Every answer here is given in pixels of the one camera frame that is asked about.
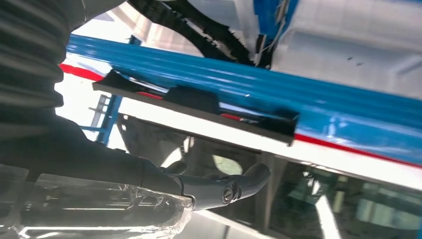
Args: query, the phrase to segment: screw head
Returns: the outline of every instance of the screw head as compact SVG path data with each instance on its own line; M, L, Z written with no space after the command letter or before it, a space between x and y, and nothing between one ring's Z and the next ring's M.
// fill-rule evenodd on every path
M224 203L230 203L233 200L233 192L229 188L225 188L223 191L222 199Z

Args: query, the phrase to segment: transparent plastic film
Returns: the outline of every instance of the transparent plastic film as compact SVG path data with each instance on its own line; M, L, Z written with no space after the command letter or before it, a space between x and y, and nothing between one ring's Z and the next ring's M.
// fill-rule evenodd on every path
M3 176L0 181L2 188L8 183ZM185 197L48 174L17 191L0 203L0 212L7 212L0 215L0 239L171 239L189 222L193 207Z

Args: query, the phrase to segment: black flexible tube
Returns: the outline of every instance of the black flexible tube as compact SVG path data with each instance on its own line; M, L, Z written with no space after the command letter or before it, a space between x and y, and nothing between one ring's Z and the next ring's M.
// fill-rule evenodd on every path
M124 1L0 0L0 139L55 125L70 32Z

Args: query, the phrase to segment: blue metal beam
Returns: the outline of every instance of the blue metal beam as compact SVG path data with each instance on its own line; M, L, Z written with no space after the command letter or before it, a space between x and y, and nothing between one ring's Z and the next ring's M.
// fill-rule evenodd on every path
M100 131L97 136L97 142L103 143L104 145L108 144L111 130L113 129L113 125L117 121L118 108L120 107L121 100L121 96L112 95L110 97L110 103L108 104L107 111L105 112L104 120L101 125L101 128L105 130Z
M268 114L300 113L297 133L422 165L422 102L240 64L71 36L68 52L162 87L189 86Z

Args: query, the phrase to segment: glass pane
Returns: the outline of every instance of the glass pane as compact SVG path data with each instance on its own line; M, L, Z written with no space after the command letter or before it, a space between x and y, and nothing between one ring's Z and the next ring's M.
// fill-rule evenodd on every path
M232 159L224 158L221 156L213 155L212 156L215 166L222 173L227 175L240 175L243 172L242 166Z
M415 239L422 193L289 163L270 229L293 239Z

